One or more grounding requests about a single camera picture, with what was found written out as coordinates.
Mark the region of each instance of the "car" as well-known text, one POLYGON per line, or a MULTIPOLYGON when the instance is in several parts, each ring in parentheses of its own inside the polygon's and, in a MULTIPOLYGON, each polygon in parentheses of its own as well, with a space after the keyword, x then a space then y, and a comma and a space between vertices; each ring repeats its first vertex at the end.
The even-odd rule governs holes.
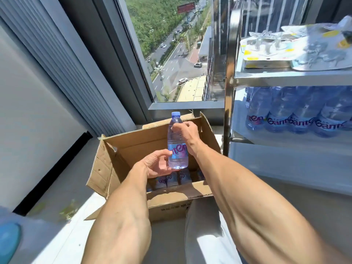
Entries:
POLYGON ((187 78, 182 78, 178 80, 178 85, 184 84, 185 82, 187 82, 188 79, 187 78))

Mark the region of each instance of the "red billboard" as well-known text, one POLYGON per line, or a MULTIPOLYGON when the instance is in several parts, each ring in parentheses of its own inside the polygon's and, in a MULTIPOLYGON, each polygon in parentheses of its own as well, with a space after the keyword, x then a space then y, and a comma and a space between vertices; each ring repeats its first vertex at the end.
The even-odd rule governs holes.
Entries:
POLYGON ((181 13, 185 13, 185 12, 190 12, 190 11, 192 11, 194 9, 196 9, 196 3, 195 2, 186 3, 186 4, 179 5, 177 7, 177 13, 181 14, 181 13))

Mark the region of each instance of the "open cardboard box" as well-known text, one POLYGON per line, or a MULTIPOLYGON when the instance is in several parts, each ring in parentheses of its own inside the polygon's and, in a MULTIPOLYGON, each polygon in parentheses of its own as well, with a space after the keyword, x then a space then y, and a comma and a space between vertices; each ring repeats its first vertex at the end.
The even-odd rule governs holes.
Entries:
MULTIPOLYGON (((212 128, 205 115, 195 118, 192 114, 181 116, 183 121, 192 121, 198 126, 200 138, 215 151, 221 153, 212 128)), ((167 148, 168 125, 171 119, 144 125, 142 129, 102 138, 94 159, 87 186, 108 199, 126 178, 133 165, 155 150, 167 148)), ((211 196, 205 181, 197 181, 198 164, 189 155, 188 169, 193 182, 147 193, 149 219, 151 222, 184 217, 192 199, 211 196)), ((99 208, 86 220, 95 219, 99 208)))

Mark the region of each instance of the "white pants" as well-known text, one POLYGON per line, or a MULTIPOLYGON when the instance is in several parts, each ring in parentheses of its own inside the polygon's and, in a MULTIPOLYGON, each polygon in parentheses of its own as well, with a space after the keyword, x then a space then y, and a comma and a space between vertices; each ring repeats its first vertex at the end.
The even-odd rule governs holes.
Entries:
POLYGON ((246 264, 213 197, 192 201, 186 218, 185 247, 187 264, 246 264))

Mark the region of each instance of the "hand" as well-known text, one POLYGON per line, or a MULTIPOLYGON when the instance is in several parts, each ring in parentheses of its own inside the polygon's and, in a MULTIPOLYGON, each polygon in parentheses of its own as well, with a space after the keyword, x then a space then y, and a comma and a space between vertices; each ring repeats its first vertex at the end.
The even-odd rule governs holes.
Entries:
POLYGON ((168 165, 169 156, 172 154, 173 152, 167 149, 157 150, 147 155, 139 162, 147 167, 148 178, 169 175, 171 172, 176 171, 168 165))
POLYGON ((173 132, 180 132, 184 142, 186 143, 188 153, 195 155, 197 146, 202 143, 198 133, 198 127, 192 121, 183 123, 174 123, 173 132))

